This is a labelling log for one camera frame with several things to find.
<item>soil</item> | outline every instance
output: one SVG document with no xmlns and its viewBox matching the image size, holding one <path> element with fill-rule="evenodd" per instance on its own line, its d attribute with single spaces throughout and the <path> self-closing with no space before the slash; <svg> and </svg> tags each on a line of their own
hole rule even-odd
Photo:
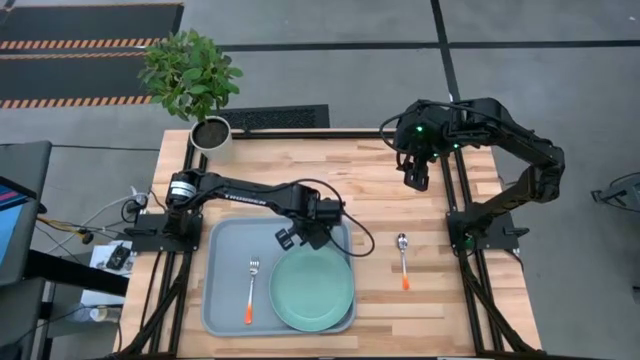
<svg viewBox="0 0 640 360">
<path fill-rule="evenodd" d="M 211 119 L 201 122 L 193 132 L 193 141 L 204 149 L 220 146 L 229 136 L 227 125 L 220 120 Z"/>
</svg>

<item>white cable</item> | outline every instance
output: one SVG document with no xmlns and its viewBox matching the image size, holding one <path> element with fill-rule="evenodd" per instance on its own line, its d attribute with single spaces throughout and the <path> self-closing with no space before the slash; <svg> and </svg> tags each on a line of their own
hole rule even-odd
<svg viewBox="0 0 640 360">
<path fill-rule="evenodd" d="M 129 196 L 125 196 L 121 199 L 115 200 L 105 206 L 102 207 L 102 209 L 98 210 L 98 212 L 96 212 L 95 214 L 93 214 L 93 216 L 91 216 L 90 218 L 88 218 L 87 220 L 85 220 L 82 224 L 80 224 L 81 226 L 85 226 L 87 224 L 89 224 L 93 219 L 97 218 L 100 214 L 102 214 L 105 210 L 107 210 L 108 208 L 117 205 L 123 201 L 127 201 L 127 200 L 135 200 L 138 196 L 144 196 L 147 198 L 149 198 L 149 194 L 145 194 L 145 193 L 137 193 L 137 194 L 133 194 L 133 195 L 129 195 Z M 66 244 L 67 242 L 69 242 L 69 240 L 73 239 L 75 235 L 69 235 L 68 238 L 60 241 L 58 244 L 56 244 L 56 246 L 52 247 L 51 249 L 45 251 L 46 254 L 51 254 L 53 251 L 55 251 L 57 248 L 61 247 L 62 245 Z"/>
</svg>

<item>gray floor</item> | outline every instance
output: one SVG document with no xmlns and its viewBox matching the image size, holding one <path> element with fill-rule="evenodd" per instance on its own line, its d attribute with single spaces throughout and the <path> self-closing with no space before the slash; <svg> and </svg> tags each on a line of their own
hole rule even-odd
<svg viewBox="0 0 640 360">
<path fill-rule="evenodd" d="M 51 3 L 18 5 L 43 2 Z M 454 42 L 640 39 L 635 0 L 441 2 Z M 220 44 L 436 39 L 426 0 L 187 0 L 182 28 L 195 28 Z M 437 50 L 230 55 L 246 74 L 233 107 L 329 104 L 333 127 L 376 127 L 418 97 L 448 99 Z M 638 215 L 597 205 L 589 195 L 638 171 L 640 49 L 454 50 L 452 56 L 463 98 L 498 98 L 516 121 L 566 153 L 560 199 L 514 214 L 517 225 L 531 228 L 522 239 L 522 257 L 544 348 L 640 358 L 640 305 L 631 294 L 631 285 L 640 283 Z M 158 147 L 164 129 L 188 126 L 156 106 L 3 110 L 0 124 L 0 143 L 49 139 L 130 147 Z M 51 216 L 82 221 L 127 195 L 130 185 L 145 188 L 156 156 L 55 149 L 44 194 Z M 496 161 L 506 182 L 524 168 L 500 151 Z M 114 211 L 97 223 L 117 218 Z M 35 236 L 34 247 L 51 247 L 50 240 Z M 77 241 L 68 248 L 89 250 Z M 53 358 L 104 355 L 114 335 L 110 328 L 60 338 Z"/>
</svg>

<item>potted plant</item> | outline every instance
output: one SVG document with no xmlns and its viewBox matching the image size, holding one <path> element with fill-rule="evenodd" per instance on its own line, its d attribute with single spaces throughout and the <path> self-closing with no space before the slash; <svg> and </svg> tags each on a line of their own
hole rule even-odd
<svg viewBox="0 0 640 360">
<path fill-rule="evenodd" d="M 151 103 L 161 103 L 169 114 L 184 121 L 195 118 L 189 138 L 215 164 L 233 156 L 231 127 L 219 116 L 230 94 L 239 94 L 231 80 L 242 71 L 231 67 L 231 58 L 213 40 L 196 31 L 170 35 L 146 48 L 146 68 L 138 77 L 153 95 Z"/>
</svg>

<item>paper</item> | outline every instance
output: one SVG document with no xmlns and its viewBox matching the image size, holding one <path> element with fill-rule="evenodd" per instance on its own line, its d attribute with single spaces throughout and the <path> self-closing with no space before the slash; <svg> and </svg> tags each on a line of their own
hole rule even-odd
<svg viewBox="0 0 640 360">
<path fill-rule="evenodd" d="M 110 272 L 112 274 L 118 274 L 125 277 L 131 276 L 131 270 L 125 269 L 123 267 L 120 271 L 115 271 L 111 269 L 107 269 L 103 264 L 106 264 L 109 261 L 109 257 L 115 250 L 116 246 L 122 243 L 122 246 L 131 249 L 131 241 L 112 241 L 109 245 L 96 245 L 93 247 L 93 253 L 91 254 L 91 262 L 89 266 L 94 269 L 101 269 L 106 272 Z M 127 262 L 133 262 L 134 260 L 133 254 L 129 257 Z M 82 298 L 80 299 L 80 303 L 85 306 L 95 306 L 95 305 L 122 305 L 124 304 L 124 298 L 122 296 L 105 294 L 98 291 L 92 290 L 83 290 Z"/>
</svg>

